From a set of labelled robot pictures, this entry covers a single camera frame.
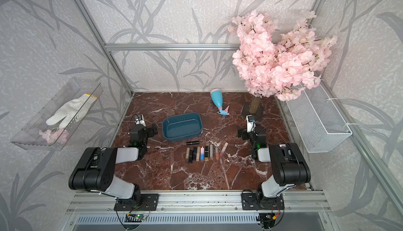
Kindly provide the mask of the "light pink lipstick tube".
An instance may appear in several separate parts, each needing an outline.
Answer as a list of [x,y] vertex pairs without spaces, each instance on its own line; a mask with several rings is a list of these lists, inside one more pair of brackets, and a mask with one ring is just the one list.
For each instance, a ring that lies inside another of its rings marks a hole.
[[220,156],[223,156],[223,155],[224,155],[224,153],[225,153],[227,147],[228,147],[228,142],[226,142],[226,143],[224,144],[224,146],[221,148]]

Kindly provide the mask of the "rose lipstick tube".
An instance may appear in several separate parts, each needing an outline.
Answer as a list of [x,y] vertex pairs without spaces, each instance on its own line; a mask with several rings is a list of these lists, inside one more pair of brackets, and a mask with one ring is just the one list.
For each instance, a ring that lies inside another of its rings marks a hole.
[[220,159],[220,148],[216,147],[216,160]]

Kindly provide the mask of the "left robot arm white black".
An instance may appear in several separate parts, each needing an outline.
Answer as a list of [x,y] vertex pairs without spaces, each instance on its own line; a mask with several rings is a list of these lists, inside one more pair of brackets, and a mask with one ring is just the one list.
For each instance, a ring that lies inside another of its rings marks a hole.
[[87,148],[69,178],[72,190],[98,192],[123,201],[142,200],[140,187],[115,176],[115,166],[140,160],[147,153],[148,139],[158,134],[157,125],[136,124],[130,131],[129,147]]

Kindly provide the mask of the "teal plastic storage box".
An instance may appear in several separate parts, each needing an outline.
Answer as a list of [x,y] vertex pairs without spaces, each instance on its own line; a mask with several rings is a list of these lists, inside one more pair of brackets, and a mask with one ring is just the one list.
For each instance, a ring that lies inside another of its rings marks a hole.
[[183,141],[200,136],[203,123],[196,112],[174,115],[164,119],[162,132],[164,138],[170,142]]

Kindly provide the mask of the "blue pink lipstick tube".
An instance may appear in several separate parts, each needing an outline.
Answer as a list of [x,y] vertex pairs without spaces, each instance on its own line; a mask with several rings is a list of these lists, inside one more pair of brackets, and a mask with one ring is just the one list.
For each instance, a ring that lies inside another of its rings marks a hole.
[[205,159],[205,148],[200,148],[200,160],[203,161]]

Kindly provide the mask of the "silver lipstick tube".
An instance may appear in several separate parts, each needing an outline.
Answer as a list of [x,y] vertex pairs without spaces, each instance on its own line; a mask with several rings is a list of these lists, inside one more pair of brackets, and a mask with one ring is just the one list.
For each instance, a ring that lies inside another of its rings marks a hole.
[[209,146],[209,160],[213,160],[214,159],[214,146],[211,144]]

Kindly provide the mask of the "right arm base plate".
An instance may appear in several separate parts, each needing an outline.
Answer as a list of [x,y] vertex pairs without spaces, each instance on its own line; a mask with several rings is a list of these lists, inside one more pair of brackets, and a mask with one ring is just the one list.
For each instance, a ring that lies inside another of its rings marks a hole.
[[284,200],[282,195],[279,197],[264,197],[261,192],[253,192],[251,190],[243,190],[241,192],[242,209],[245,211],[252,210],[273,210],[283,211]]

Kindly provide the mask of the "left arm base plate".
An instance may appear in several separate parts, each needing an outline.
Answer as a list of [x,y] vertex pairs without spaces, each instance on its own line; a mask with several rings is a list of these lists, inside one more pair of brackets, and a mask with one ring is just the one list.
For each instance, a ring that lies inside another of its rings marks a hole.
[[156,211],[159,194],[141,194],[138,199],[119,199],[114,210],[119,212]]

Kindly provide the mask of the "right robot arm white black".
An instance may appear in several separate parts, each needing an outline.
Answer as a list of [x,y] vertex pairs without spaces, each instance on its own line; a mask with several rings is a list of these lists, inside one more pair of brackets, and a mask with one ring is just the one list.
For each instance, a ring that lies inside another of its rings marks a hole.
[[250,142],[254,160],[271,164],[272,176],[258,186],[258,200],[278,198],[282,192],[310,182],[310,168],[296,143],[267,144],[266,130],[260,125],[238,128],[238,137]]

